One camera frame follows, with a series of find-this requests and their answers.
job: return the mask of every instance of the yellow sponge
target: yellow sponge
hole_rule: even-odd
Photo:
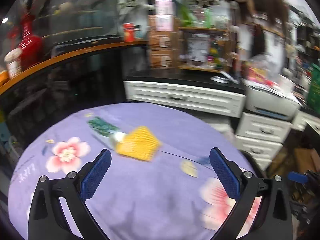
[[[116,146],[116,152],[142,161],[151,161],[160,141],[145,126],[139,126]]]

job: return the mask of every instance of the drawer handle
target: drawer handle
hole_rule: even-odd
[[[263,150],[261,150],[261,152],[255,152],[252,148],[250,148],[250,151],[255,154],[263,154]]]
[[[168,98],[173,99],[173,100],[187,100],[188,99],[187,97],[177,98],[177,97],[174,97],[174,96],[171,96],[171,95],[168,95]]]
[[[266,134],[273,134],[274,133],[273,130],[270,130],[270,132],[268,132],[268,131],[263,130],[262,128],[260,128],[260,131],[263,133],[266,133]]]

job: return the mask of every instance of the white drawer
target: white drawer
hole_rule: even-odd
[[[254,158],[272,160],[282,148],[282,144],[236,135],[236,148],[248,152]]]
[[[262,169],[263,171],[270,165],[270,163],[272,163],[272,160],[268,159],[254,158],[254,160],[259,165],[260,169]]]
[[[293,129],[303,131],[307,123],[309,123],[312,127],[316,129],[320,129],[320,119],[302,111],[299,111],[296,117],[294,118],[292,122]]]
[[[209,88],[124,81],[127,99],[240,117],[245,95]]]
[[[287,138],[290,128],[290,122],[244,113],[236,134],[282,143]]]

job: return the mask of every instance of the brown box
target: brown box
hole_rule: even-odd
[[[318,172],[319,155],[315,149],[294,149],[298,172],[304,174],[308,170]]]
[[[150,26],[151,32],[156,31],[156,16],[155,15],[149,15],[149,26]]]
[[[178,62],[178,50],[152,50],[150,62],[151,68],[175,68]]]
[[[176,32],[149,32],[149,46],[152,50],[176,49],[177,44]]]

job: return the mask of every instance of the blue object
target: blue object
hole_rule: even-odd
[[[240,198],[240,182],[231,171],[227,160],[218,152],[219,149],[213,148],[210,151],[210,163],[217,174],[222,186],[224,187],[229,198],[238,200]]]
[[[301,183],[301,184],[305,184],[308,182],[308,177],[306,175],[302,175],[300,173],[294,172],[294,171],[290,171],[288,173],[287,178],[289,180]]]
[[[45,146],[43,147],[43,149],[42,149],[42,151],[41,151],[41,153],[42,153],[43,156],[45,155],[45,152],[47,151],[47,148],[48,148],[47,145],[45,145]]]
[[[196,159],[196,163],[199,163],[204,166],[211,166],[209,157],[201,157],[199,159]]]
[[[96,192],[100,182],[109,169],[110,164],[111,153],[105,149],[105,152],[88,172],[87,176],[85,176],[81,183],[80,198],[82,201],[93,197],[93,194]]]

